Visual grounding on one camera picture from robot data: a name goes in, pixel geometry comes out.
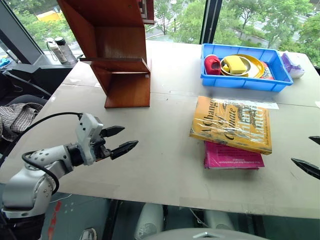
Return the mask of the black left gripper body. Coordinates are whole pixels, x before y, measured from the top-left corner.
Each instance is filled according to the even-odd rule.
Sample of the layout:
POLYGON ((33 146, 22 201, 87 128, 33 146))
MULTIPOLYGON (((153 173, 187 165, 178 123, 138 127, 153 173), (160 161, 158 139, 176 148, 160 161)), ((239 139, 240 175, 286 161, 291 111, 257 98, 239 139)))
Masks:
POLYGON ((96 138, 94 138, 90 142, 95 157, 95 162, 104 160, 111 156, 111 150, 105 147, 105 137, 106 136, 104 134, 100 133, 96 138))

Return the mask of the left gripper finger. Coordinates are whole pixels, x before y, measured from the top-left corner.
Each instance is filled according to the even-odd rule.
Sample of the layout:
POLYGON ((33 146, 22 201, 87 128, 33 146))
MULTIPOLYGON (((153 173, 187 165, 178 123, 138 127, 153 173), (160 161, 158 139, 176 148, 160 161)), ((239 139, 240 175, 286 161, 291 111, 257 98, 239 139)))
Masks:
POLYGON ((118 133, 120 133, 124 129, 125 129, 125 127, 123 127, 123 126, 107 127, 107 128, 104 128, 104 129, 101 130, 100 136, 102 138, 109 138, 109 137, 112 137, 114 135, 117 135, 118 133))
POLYGON ((112 160, 115 160, 125 154, 127 154, 129 151, 131 151, 137 144, 139 143, 138 140, 133 141, 127 141, 121 145, 119 145, 117 148, 111 150, 110 152, 110 158, 112 160))

